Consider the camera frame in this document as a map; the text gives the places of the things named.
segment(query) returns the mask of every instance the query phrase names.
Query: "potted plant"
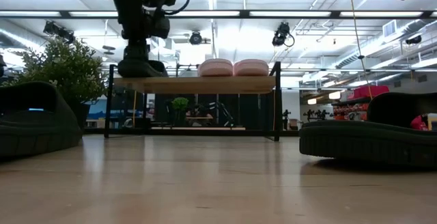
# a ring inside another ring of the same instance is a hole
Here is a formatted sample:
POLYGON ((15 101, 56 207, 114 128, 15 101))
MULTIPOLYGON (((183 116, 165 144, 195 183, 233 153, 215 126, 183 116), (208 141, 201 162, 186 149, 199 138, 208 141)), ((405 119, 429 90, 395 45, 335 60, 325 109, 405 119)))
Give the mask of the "potted plant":
POLYGON ((60 38, 49 39, 43 53, 34 50, 19 53, 25 68, 4 85, 29 81, 52 83, 70 105, 83 129, 89 113, 89 104, 86 103, 95 103, 106 94, 106 75, 100 71, 102 59, 94 57, 95 53, 79 40, 66 44, 60 38))
POLYGON ((171 102, 173 109, 175 110, 175 122, 174 126, 185 125, 185 112, 188 106, 188 99, 186 98, 175 98, 171 102))

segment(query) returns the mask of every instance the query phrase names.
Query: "floor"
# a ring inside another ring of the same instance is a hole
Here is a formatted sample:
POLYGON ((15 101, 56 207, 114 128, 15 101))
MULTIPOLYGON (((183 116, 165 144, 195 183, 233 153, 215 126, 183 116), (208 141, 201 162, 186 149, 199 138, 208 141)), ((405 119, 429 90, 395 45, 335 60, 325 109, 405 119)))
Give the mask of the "floor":
POLYGON ((0 222, 436 223, 437 173, 303 156, 297 138, 84 137, 0 163, 0 222))

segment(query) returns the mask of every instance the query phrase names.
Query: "pink cushion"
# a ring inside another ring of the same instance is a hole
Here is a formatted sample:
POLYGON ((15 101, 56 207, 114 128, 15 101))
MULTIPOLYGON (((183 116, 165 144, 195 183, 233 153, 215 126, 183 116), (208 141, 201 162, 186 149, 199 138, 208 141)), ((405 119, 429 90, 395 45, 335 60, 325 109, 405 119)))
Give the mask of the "pink cushion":
POLYGON ((199 76, 232 76, 232 63, 226 59, 209 59, 197 70, 199 76))
POLYGON ((268 76, 268 64, 257 59, 239 61, 234 66, 234 76, 268 76))

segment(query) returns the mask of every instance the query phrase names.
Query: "pink object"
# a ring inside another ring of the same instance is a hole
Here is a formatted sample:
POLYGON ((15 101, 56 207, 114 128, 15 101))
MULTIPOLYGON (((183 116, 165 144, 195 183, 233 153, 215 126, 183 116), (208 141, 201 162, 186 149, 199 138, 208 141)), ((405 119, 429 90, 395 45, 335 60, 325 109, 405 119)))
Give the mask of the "pink object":
POLYGON ((410 126, 411 126, 412 129, 428 131, 428 127, 426 126, 425 122, 423 122, 421 115, 416 117, 411 122, 410 126))
MULTIPOLYGON (((370 86, 371 95, 376 97, 380 94, 389 92, 389 87, 387 86, 370 86)), ((366 98, 370 97, 369 87, 362 86, 354 90, 354 93, 348 96, 348 100, 353 100, 357 98, 366 98)))
POLYGON ((226 59, 209 59, 204 61, 197 70, 199 76, 232 76, 232 63, 226 59))
POLYGON ((239 61, 234 65, 234 76, 268 76, 268 64, 257 59, 239 61))

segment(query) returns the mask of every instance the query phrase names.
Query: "green plant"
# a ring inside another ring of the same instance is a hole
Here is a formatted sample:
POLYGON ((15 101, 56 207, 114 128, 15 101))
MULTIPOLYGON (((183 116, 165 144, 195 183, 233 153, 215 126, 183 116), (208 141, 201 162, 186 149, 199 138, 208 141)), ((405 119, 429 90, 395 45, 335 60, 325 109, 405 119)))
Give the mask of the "green plant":
POLYGON ((184 111, 188 106, 188 99, 186 98, 175 98, 172 102, 173 109, 178 111, 184 111))
POLYGON ((19 53, 25 68, 4 85, 45 81, 55 85, 70 104, 95 102, 106 94, 107 77, 100 71, 102 59, 94 57, 95 53, 82 41, 65 44, 62 39, 52 38, 43 53, 34 50, 19 53))

